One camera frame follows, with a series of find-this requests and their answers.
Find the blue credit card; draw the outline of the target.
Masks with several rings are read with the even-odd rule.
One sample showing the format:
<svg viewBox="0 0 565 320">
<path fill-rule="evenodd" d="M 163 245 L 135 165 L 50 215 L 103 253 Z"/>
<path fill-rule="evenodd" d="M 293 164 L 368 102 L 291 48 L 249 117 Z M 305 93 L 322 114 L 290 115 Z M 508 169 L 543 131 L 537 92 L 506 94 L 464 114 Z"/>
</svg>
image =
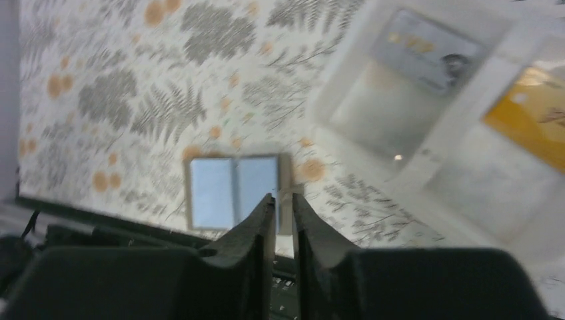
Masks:
<svg viewBox="0 0 565 320">
<path fill-rule="evenodd" d="M 258 157 L 195 158 L 186 164 L 189 229 L 227 231 L 279 191 L 279 160 Z"/>
</svg>

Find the grey card holder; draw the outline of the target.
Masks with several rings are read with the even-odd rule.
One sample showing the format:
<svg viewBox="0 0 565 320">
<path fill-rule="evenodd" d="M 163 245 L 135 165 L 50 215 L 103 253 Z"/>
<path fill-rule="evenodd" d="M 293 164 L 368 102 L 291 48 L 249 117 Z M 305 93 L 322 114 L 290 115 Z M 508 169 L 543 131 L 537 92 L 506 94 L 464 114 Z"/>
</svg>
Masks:
<svg viewBox="0 0 565 320">
<path fill-rule="evenodd" d="M 193 157 L 183 165 L 188 229 L 228 231 L 271 194 L 276 232 L 291 235 L 292 194 L 303 188 L 294 182 L 290 154 Z"/>
</svg>

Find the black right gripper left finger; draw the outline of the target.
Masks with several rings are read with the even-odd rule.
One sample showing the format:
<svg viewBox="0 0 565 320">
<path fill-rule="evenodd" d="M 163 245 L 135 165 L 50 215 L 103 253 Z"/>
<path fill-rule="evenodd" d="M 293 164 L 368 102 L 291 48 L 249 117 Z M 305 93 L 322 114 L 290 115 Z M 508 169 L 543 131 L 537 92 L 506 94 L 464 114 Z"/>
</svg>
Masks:
<svg viewBox="0 0 565 320">
<path fill-rule="evenodd" d="M 48 248 L 16 282 L 2 319 L 268 319 L 275 200 L 200 248 Z"/>
</svg>

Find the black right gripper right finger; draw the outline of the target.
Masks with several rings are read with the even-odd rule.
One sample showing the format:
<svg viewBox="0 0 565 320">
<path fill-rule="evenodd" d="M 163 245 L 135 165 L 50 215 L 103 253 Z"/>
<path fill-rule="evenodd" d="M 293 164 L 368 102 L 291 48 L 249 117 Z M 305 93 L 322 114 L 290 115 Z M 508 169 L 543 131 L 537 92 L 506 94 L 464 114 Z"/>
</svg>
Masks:
<svg viewBox="0 0 565 320">
<path fill-rule="evenodd" d="M 301 319 L 548 319 L 522 266 L 493 248 L 365 249 L 292 196 Z"/>
</svg>

